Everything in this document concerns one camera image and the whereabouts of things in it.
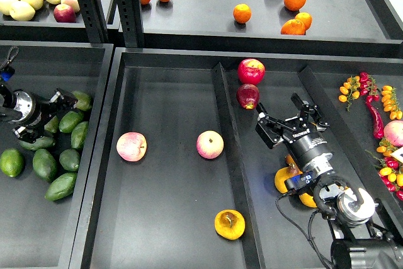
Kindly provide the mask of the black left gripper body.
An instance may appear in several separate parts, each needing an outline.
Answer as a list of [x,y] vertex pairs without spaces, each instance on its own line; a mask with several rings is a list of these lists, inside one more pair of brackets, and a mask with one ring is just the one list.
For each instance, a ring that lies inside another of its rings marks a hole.
[[14,91],[14,95],[16,97],[14,110],[21,113],[19,119],[12,121],[16,125],[15,131],[40,129],[57,114],[58,91],[49,100],[20,89]]

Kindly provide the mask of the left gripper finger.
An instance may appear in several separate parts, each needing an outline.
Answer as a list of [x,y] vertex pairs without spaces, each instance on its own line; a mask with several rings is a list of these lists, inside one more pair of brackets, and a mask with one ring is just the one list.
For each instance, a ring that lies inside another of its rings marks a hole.
[[51,99],[48,101],[48,114],[56,115],[64,110],[71,110],[76,107],[78,99],[73,93],[57,88]]
[[13,129],[13,133],[18,140],[32,144],[44,136],[44,129],[17,126]]

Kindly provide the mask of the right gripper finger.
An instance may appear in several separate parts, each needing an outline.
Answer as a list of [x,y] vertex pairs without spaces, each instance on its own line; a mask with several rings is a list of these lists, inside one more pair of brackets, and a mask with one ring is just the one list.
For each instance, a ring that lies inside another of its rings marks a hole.
[[284,135],[284,131],[289,131],[291,134],[297,129],[297,116],[280,120],[273,118],[268,114],[262,103],[256,106],[258,112],[258,122],[255,130],[269,149],[273,149],[278,144],[292,144],[294,139]]
[[316,104],[310,104],[308,101],[302,100],[297,93],[293,93],[291,100],[295,107],[299,110],[298,126],[308,127],[310,122],[315,122],[318,125],[318,131],[323,132],[330,127],[330,123],[322,118]]

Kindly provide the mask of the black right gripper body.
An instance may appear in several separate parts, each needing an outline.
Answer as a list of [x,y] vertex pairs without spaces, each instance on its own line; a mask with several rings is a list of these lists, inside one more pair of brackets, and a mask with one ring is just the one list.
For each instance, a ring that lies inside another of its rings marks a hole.
[[307,128],[283,131],[283,140],[289,154],[302,171],[313,170],[313,162],[324,163],[332,158],[333,153],[315,125]]

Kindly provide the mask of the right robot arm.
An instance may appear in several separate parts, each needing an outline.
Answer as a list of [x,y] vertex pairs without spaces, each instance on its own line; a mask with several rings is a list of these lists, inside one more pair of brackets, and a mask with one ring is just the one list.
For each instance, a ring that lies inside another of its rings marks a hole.
[[373,222],[378,203],[331,166],[332,151],[322,136],[329,124],[317,105],[301,100],[297,93],[291,100],[299,114],[286,120],[271,117],[262,103],[256,105],[260,138],[269,149],[283,143],[301,171],[285,178],[286,191],[276,201],[307,192],[313,195],[314,213],[321,214],[331,231],[331,258],[326,259],[314,241],[314,215],[302,234],[325,268],[402,268],[402,245],[388,229]]

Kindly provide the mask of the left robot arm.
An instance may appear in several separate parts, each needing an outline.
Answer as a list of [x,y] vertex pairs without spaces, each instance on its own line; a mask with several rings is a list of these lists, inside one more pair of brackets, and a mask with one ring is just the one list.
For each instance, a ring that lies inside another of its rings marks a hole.
[[1,62],[1,121],[14,124],[16,138],[32,144],[39,138],[50,137],[45,125],[60,112],[74,109],[78,99],[63,89],[57,89],[50,99],[23,89],[11,89],[8,81],[15,73],[11,63],[18,52],[17,46],[10,47]]

